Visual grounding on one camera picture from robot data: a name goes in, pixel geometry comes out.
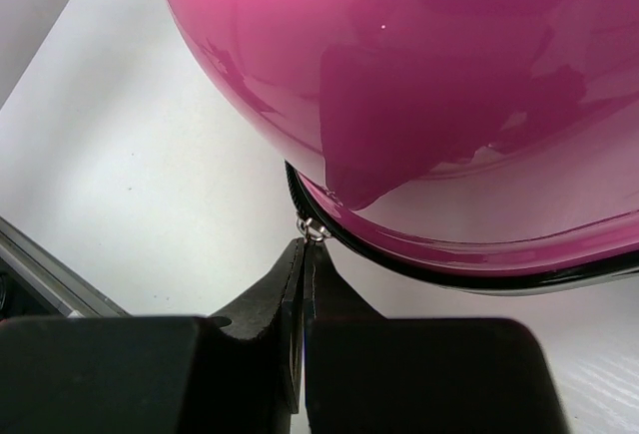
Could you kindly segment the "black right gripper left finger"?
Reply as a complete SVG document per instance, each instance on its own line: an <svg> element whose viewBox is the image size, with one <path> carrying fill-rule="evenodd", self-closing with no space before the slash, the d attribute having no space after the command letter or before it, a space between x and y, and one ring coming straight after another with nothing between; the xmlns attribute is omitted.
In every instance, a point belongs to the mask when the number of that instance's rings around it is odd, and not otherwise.
<svg viewBox="0 0 639 434"><path fill-rule="evenodd" d="M305 244L208 317L1 326L5 433L286 433L300 409Z"/></svg>

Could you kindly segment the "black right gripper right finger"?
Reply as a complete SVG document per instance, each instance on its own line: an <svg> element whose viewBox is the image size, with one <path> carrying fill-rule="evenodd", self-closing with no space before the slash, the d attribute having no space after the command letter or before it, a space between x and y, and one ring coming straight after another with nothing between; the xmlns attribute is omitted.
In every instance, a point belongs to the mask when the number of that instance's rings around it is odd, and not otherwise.
<svg viewBox="0 0 639 434"><path fill-rule="evenodd" d="M507 318L394 319L305 258L305 387L315 433L563 433L532 332Z"/></svg>

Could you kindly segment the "pink hard-shell suitcase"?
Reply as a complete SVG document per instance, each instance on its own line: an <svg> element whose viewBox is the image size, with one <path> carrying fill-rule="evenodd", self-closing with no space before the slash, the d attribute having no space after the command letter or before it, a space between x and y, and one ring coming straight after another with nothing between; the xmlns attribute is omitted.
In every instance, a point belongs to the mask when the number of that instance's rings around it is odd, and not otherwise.
<svg viewBox="0 0 639 434"><path fill-rule="evenodd" d="M303 218L446 287L638 270L638 0L167 0Z"/></svg>

